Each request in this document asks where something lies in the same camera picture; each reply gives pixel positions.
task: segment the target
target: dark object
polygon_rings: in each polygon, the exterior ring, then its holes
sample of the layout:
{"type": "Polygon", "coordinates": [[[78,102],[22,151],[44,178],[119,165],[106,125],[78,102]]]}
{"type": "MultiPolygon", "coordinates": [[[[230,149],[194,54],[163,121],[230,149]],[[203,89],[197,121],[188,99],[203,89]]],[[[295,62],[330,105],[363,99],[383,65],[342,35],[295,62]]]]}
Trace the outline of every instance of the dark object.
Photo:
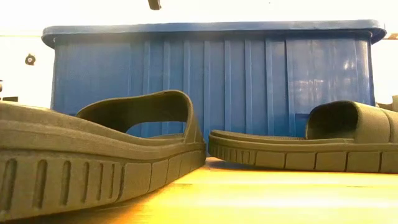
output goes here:
{"type": "MultiPolygon", "coordinates": [[[[370,48],[383,28],[372,20],[68,26],[49,27],[42,39],[55,48],[59,112],[179,89],[205,137],[211,129],[304,136],[307,118],[296,114],[336,100],[375,105],[370,48]]],[[[182,128],[151,123],[129,134],[182,128]]]]}
{"type": "Polygon", "coordinates": [[[11,101],[11,102],[18,102],[18,96],[3,97],[2,100],[4,100],[4,101],[11,101]]]}
{"type": "Polygon", "coordinates": [[[317,106],[306,138],[212,131],[209,153],[290,170],[398,173],[398,113],[352,101],[317,106]]]}
{"type": "Polygon", "coordinates": [[[25,64],[27,64],[27,65],[34,65],[35,62],[36,62],[36,58],[35,58],[33,55],[29,54],[28,56],[26,56],[26,58],[25,58],[25,64]]]}
{"type": "Polygon", "coordinates": [[[205,163],[192,102],[181,91],[114,98],[76,117],[0,102],[0,222],[120,202],[205,163]],[[151,121],[186,122],[183,134],[124,134],[151,121]]]}
{"type": "Polygon", "coordinates": [[[148,3],[152,10],[159,10],[162,8],[162,6],[160,6],[160,0],[148,0],[148,3]]]}

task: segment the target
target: wooden floor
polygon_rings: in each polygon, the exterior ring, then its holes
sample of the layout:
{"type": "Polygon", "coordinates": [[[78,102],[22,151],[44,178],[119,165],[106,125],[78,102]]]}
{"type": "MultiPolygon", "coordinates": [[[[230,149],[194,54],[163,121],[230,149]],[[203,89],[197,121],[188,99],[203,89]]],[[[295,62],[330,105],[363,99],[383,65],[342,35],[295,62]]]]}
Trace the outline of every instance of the wooden floor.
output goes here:
{"type": "Polygon", "coordinates": [[[398,223],[398,175],[253,170],[211,157],[144,197],[18,223],[398,223]]]}

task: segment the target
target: bin rim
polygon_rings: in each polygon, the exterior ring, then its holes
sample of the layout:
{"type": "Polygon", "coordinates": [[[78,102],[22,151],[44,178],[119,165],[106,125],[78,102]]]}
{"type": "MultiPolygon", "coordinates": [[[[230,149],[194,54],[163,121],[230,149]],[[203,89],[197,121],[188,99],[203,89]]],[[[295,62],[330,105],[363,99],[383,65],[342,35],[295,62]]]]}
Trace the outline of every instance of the bin rim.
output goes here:
{"type": "Polygon", "coordinates": [[[55,38],[78,34],[133,34],[156,32],[223,32],[223,31],[308,31],[308,30],[366,30],[374,44],[387,34],[384,23],[372,20],[345,21],[284,21],[284,22],[181,22],[165,24],[136,24],[115,26],[51,26],[43,30],[42,41],[55,47],[55,38]]]}

